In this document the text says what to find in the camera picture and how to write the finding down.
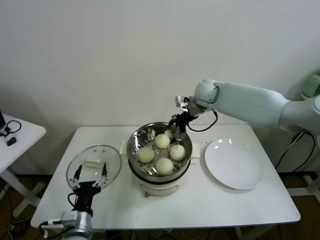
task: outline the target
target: robotic arm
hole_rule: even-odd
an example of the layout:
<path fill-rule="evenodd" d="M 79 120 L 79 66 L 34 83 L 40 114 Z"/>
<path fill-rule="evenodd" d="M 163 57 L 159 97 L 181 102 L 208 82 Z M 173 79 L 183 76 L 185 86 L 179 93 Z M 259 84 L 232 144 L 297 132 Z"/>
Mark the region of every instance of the robotic arm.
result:
<path fill-rule="evenodd" d="M 257 126 L 320 134 L 320 96 L 290 101 L 273 90 L 204 80 L 194 96 L 177 96 L 176 105 L 184 112 L 172 116 L 170 122 L 180 132 L 200 114 L 215 110 Z"/>
<path fill-rule="evenodd" d="M 176 138 L 179 133 L 186 132 L 189 122 L 208 111 L 218 111 L 253 125 L 320 134 L 320 96 L 306 101 L 290 101 L 279 92 L 264 88 L 204 80 L 196 86 L 194 96 L 177 96 L 175 101 L 177 107 L 183 109 L 182 114 L 172 116 L 169 122 L 169 126 L 176 126 Z M 62 224 L 66 230 L 61 233 L 66 240 L 91 239 L 92 200 L 107 180 L 106 165 L 96 182 L 79 182 L 81 170 L 82 166 L 74 174 L 73 192 L 77 200 L 72 211 L 64 212 L 59 219 L 42 223 L 44 226 Z M 47 232 L 41 232 L 46 239 L 51 239 Z"/>

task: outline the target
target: small white table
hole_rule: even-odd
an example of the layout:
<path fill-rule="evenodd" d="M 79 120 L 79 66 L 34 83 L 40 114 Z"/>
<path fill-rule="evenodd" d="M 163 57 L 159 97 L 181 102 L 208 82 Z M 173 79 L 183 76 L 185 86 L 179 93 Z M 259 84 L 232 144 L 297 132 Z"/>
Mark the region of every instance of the small white table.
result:
<path fill-rule="evenodd" d="M 24 200 L 15 208 L 13 211 L 13 216 L 18 217 L 22 211 L 32 204 L 37 207 L 40 198 L 36 196 L 41 189 L 44 188 L 45 184 L 39 182 L 32 191 L 29 191 L 19 179 L 7 169 L 17 158 L 19 158 L 23 153 L 25 153 L 33 144 L 35 144 L 43 135 L 46 133 L 46 129 L 42 126 L 35 125 L 33 123 L 23 121 L 21 119 L 11 117 L 3 114 L 5 122 L 11 120 L 16 120 L 21 123 L 21 129 L 15 133 L 17 142 L 11 146 L 7 146 L 4 137 L 0 137 L 0 177 L 4 179 L 11 187 L 17 190 L 21 195 L 24 196 Z M 10 123 L 12 126 L 12 131 L 14 131 L 15 126 L 19 126 L 16 123 Z M 5 193 L 2 191 L 0 193 L 0 199 Z"/>
<path fill-rule="evenodd" d="M 72 190 L 66 181 L 66 169 L 75 155 L 94 145 L 111 145 L 120 150 L 123 140 L 127 140 L 137 128 L 79 128 L 33 215 L 31 225 L 38 227 L 40 223 L 60 218 L 62 212 L 72 209 L 67 200 Z M 122 167 L 114 182 L 93 198 L 92 226 L 95 231 L 267 225 L 255 227 L 245 236 L 237 231 L 242 240 L 253 240 L 272 225 L 300 220 L 300 213 L 250 126 L 216 125 L 205 132 L 189 131 L 188 134 L 200 148 L 205 142 L 219 138 L 232 138 L 250 145 L 264 167 L 260 185 L 247 191 L 226 188 L 205 173 L 201 159 L 193 159 L 175 193 L 145 198 L 133 180 L 128 160 L 122 158 Z"/>

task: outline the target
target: wooden floor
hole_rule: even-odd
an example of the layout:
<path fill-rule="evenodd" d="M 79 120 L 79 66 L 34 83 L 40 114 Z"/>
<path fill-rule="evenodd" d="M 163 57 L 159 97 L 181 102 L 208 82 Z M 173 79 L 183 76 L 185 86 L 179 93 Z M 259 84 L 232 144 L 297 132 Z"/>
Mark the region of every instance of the wooden floor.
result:
<path fill-rule="evenodd" d="M 48 179 L 41 178 L 21 178 L 20 181 L 28 188 L 32 189 L 39 181 L 48 183 Z M 297 176 L 290 176 L 284 179 L 285 185 L 287 188 L 298 188 L 305 187 L 305 183 L 302 178 Z M 0 184 L 4 187 L 5 182 L 0 179 Z M 9 188 L 7 191 L 13 209 L 22 201 L 23 197 L 16 192 L 14 189 Z M 279 227 L 274 227 L 270 231 L 268 231 L 265 235 L 259 238 L 259 240 L 320 240 L 320 205 L 312 196 L 299 196 L 293 198 L 297 208 L 301 213 L 301 220 L 298 223 L 292 224 L 282 224 Z M 24 219 L 32 216 L 35 211 L 35 207 L 28 206 L 28 208 L 22 213 L 19 219 Z M 8 197 L 5 195 L 0 201 L 0 231 L 8 228 L 11 223 L 11 208 Z M 243 232 L 249 231 L 250 227 L 241 228 Z M 231 235 L 232 239 L 236 238 L 236 233 L 234 228 L 228 228 L 227 231 L 223 229 L 212 230 L 210 233 L 210 237 L 208 238 L 208 233 L 210 229 L 188 229 L 188 230 L 172 230 L 169 234 L 174 237 L 175 240 L 186 240 L 187 238 L 183 235 L 187 235 L 188 237 L 197 238 L 197 240 L 229 240 L 230 236 L 227 231 Z M 149 240 L 155 239 L 157 236 L 163 236 L 168 234 L 166 231 L 154 230 L 154 231 L 139 231 L 137 233 L 132 233 L 132 231 L 124 231 L 121 232 L 119 238 L 113 238 L 113 240 L 128 240 L 132 238 L 136 234 L 136 240 Z M 20 240 L 35 240 L 42 239 L 39 236 L 39 232 L 37 229 L 29 227 L 28 231 L 20 238 Z M 10 236 L 7 238 L 7 231 L 2 231 L 0 233 L 0 240 L 11 239 Z M 93 240 L 105 240 L 106 235 L 104 233 L 95 233 L 93 235 Z M 173 238 L 163 237 L 162 240 L 170 240 Z"/>

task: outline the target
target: metal steamer basket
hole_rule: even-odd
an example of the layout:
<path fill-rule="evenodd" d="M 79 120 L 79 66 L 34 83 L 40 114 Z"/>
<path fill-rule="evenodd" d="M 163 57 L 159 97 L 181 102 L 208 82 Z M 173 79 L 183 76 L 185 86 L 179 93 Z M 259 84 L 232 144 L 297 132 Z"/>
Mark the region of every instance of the metal steamer basket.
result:
<path fill-rule="evenodd" d="M 181 133 L 176 140 L 167 148 L 160 149 L 156 146 L 154 139 L 158 134 L 163 134 L 166 130 L 171 130 L 173 140 L 176 128 L 171 126 L 168 128 L 166 122 L 154 122 L 140 127 L 130 137 L 126 152 L 128 156 L 129 166 L 132 172 L 141 180 L 150 184 L 168 184 L 179 179 L 185 174 L 190 166 L 190 158 L 192 155 L 192 142 L 188 134 Z M 181 161 L 175 161 L 170 156 L 170 148 L 175 144 L 180 144 L 185 148 L 185 158 Z M 138 151 L 143 147 L 151 147 L 154 151 L 154 158 L 149 163 L 142 163 L 138 158 Z M 168 175 L 160 175 L 156 170 L 156 163 L 160 158 L 168 158 L 173 163 L 173 172 Z"/>

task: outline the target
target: steamed bun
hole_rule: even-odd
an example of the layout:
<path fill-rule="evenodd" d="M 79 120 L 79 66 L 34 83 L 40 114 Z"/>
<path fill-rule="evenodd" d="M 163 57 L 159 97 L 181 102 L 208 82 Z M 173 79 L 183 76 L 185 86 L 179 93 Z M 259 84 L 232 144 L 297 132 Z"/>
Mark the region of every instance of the steamed bun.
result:
<path fill-rule="evenodd" d="M 165 130 L 165 132 L 163 134 L 167 135 L 169 138 L 172 138 L 174 135 L 170 129 Z"/>
<path fill-rule="evenodd" d="M 170 156 L 173 160 L 176 161 L 181 161 L 182 159 L 184 159 L 186 156 L 186 150 L 184 146 L 177 144 L 171 147 Z"/>
<path fill-rule="evenodd" d="M 160 149 L 165 149 L 170 144 L 170 138 L 165 134 L 159 134 L 155 137 L 155 145 Z"/>
<path fill-rule="evenodd" d="M 139 149 L 139 151 L 138 151 L 139 161 L 144 164 L 151 162 L 152 159 L 154 159 L 154 156 L 155 156 L 155 153 L 154 153 L 153 149 L 148 146 L 144 146 L 141 149 Z"/>
<path fill-rule="evenodd" d="M 174 171 L 174 164 L 168 158 L 160 158 L 156 164 L 155 169 L 161 175 L 171 174 Z"/>

